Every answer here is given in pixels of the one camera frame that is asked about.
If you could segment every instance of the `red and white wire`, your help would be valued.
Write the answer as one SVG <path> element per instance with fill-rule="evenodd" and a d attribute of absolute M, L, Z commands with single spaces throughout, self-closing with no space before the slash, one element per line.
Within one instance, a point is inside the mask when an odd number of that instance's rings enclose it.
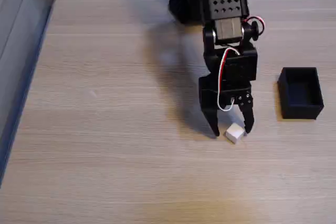
<path fill-rule="evenodd" d="M 261 18 L 261 17 L 259 17 L 259 16 L 251 16 L 251 17 L 248 17 L 246 20 L 245 20 L 245 22 L 248 22 L 249 20 L 251 20 L 251 19 L 256 19 L 256 20 L 258 20 L 261 24 L 262 24 L 262 31 L 259 33 L 259 35 L 261 35 L 261 34 L 263 34 L 263 32 L 265 31 L 265 29 L 266 29 L 266 23 L 265 23 L 265 21 Z"/>
<path fill-rule="evenodd" d="M 223 53 L 223 57 L 222 57 L 222 60 L 220 61 L 220 65 L 219 65 L 219 72 L 218 72 L 218 92 L 217 92 L 217 106 L 220 110 L 224 111 L 224 112 L 228 112 L 230 111 L 232 108 L 233 108 L 233 105 L 235 103 L 235 99 L 232 99 L 231 101 L 231 106 L 229 109 L 225 110 L 221 107 L 220 103 L 219 103 L 219 97 L 221 96 L 220 94 L 220 90 L 221 90 L 221 83 L 222 83 L 222 74 L 223 74 L 223 69 L 224 69 L 224 64 L 225 64 L 225 61 L 226 61 L 226 57 L 227 57 L 227 54 L 228 52 L 232 50 L 234 51 L 236 54 L 240 55 L 239 51 L 233 47 L 228 47 L 225 49 L 224 53 Z"/>

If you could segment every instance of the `wall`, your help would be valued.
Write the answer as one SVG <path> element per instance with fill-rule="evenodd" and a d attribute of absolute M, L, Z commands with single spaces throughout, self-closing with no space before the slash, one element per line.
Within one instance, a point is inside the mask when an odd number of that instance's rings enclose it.
<path fill-rule="evenodd" d="M 0 0 L 0 182 L 53 0 Z"/>

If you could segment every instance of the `open black box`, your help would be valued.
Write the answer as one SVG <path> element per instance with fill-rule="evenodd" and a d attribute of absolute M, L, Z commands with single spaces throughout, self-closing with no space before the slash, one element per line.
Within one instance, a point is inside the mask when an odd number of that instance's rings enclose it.
<path fill-rule="evenodd" d="M 316 119 L 324 107 L 316 68 L 283 68 L 278 87 L 284 119 Z"/>

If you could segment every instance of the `wooden table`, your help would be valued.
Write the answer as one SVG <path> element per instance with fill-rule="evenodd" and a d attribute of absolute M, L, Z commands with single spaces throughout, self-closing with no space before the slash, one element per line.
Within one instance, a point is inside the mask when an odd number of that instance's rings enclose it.
<path fill-rule="evenodd" d="M 168 0 L 57 0 L 0 190 L 0 223 L 335 223 L 336 0 L 249 0 L 256 124 L 237 145 L 198 105 L 200 27 Z M 284 121 L 282 67 L 325 108 Z M 221 113 L 224 133 L 238 110 Z"/>

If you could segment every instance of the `small white block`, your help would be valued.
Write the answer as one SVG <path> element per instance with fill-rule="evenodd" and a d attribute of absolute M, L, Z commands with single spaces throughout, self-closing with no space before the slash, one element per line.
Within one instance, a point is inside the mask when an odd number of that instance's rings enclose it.
<path fill-rule="evenodd" d="M 245 129 L 240 127 L 238 124 L 232 124 L 225 132 L 226 137 L 236 144 L 245 134 Z"/>

